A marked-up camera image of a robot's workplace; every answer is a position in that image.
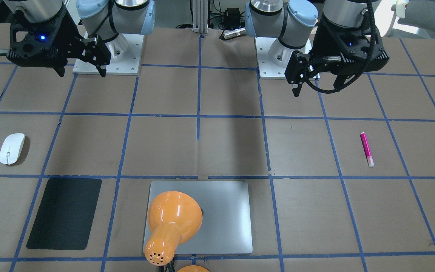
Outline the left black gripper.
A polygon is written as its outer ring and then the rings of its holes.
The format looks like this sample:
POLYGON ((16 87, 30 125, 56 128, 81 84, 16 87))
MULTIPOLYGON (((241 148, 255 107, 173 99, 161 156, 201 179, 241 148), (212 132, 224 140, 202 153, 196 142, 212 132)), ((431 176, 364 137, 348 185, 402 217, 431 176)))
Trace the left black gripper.
POLYGON ((370 48, 370 41, 361 27, 363 20, 365 26, 370 26, 370 17, 361 15, 359 26, 349 29, 322 17, 310 52, 293 51, 285 68, 285 79, 292 85, 294 97, 300 96, 303 84, 316 88, 310 79, 318 73, 336 75, 333 87, 345 88, 364 72, 378 71, 389 62, 376 26, 369 32, 374 41, 370 48))

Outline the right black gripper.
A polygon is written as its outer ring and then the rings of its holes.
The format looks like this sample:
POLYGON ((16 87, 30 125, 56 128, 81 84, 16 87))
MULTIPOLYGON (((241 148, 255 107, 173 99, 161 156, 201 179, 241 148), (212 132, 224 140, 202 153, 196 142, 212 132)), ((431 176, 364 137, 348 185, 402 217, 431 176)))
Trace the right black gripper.
POLYGON ((8 5, 14 15, 10 25, 10 46, 0 48, 4 56, 20 67, 52 68, 60 77, 68 58, 90 63, 106 76, 111 52, 100 36, 84 38, 65 5, 8 5))

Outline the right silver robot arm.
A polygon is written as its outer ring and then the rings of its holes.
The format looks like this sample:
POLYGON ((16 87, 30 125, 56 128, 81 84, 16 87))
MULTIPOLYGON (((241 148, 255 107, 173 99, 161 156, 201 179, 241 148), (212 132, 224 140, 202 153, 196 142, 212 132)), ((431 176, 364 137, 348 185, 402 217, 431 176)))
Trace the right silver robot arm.
POLYGON ((153 32, 153 0, 78 0, 86 34, 62 0, 6 0, 14 15, 10 46, 0 56, 19 67, 52 68, 64 76, 68 59, 74 73, 132 75, 139 72, 143 37, 153 32))

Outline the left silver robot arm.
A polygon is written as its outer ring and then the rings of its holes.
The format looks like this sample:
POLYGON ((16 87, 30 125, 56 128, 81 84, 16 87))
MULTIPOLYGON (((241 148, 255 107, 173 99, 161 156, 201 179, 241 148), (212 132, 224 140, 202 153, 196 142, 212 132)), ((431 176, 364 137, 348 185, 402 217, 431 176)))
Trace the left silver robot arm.
POLYGON ((307 0, 251 0, 245 26, 222 32, 223 41, 241 35, 274 38, 270 55, 285 68, 295 97, 302 85, 332 94, 363 73, 382 69, 390 57, 376 27, 378 0, 326 0, 322 15, 307 0))

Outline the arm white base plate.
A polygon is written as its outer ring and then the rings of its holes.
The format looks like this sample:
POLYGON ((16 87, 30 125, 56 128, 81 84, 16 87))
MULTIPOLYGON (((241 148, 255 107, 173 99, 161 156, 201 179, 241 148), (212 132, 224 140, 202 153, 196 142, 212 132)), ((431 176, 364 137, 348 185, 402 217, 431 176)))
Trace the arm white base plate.
POLYGON ((278 38, 256 37, 256 56, 259 64, 261 79, 285 80, 285 69, 291 54, 299 51, 307 54, 312 48, 310 39, 299 49, 287 48, 278 38))
POLYGON ((112 53, 110 64, 106 66, 106 75, 137 76, 143 52, 145 36, 121 33, 117 38, 106 43, 112 53))

